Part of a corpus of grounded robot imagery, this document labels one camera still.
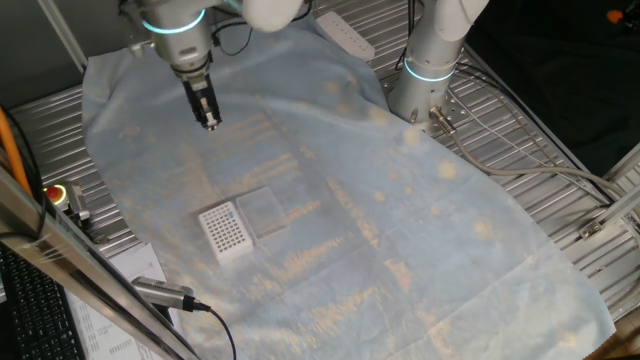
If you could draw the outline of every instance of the clear plastic box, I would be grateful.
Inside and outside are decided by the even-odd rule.
[[[289,229],[289,219],[268,187],[239,197],[236,204],[256,245],[283,235]]]

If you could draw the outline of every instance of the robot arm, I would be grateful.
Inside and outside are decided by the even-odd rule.
[[[182,81],[196,120],[209,131],[222,122],[209,65],[211,30],[205,9],[224,0],[136,0],[143,25],[151,31],[158,55]],[[257,30],[284,28],[295,17],[302,0],[245,0],[243,16]]]
[[[391,112],[436,132],[429,113],[446,102],[464,39],[489,0],[425,0],[425,9],[409,37],[404,69],[389,93]]]

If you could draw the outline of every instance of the light blue tablecloth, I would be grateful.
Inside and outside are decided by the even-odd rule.
[[[225,31],[234,51],[248,29]],[[224,122],[195,122],[150,49],[91,58],[87,148],[170,281],[241,359],[582,359],[614,332],[598,292],[500,186],[391,115],[367,65],[313,21],[214,50]],[[219,266],[197,220],[269,186],[291,229]],[[204,359],[230,359],[185,314]]]

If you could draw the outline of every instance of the black keyboard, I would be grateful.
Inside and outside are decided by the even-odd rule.
[[[0,275],[18,359],[84,359],[64,289],[0,243]]]

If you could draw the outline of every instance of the orange cable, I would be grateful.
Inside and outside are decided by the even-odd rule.
[[[18,145],[16,145],[16,139],[13,137],[11,127],[2,109],[0,109],[0,138],[2,139],[4,150],[9,156],[9,164],[11,164],[13,177],[29,196],[33,196],[29,182],[27,181],[27,174],[24,172],[24,165],[22,164],[22,158],[18,151]]]

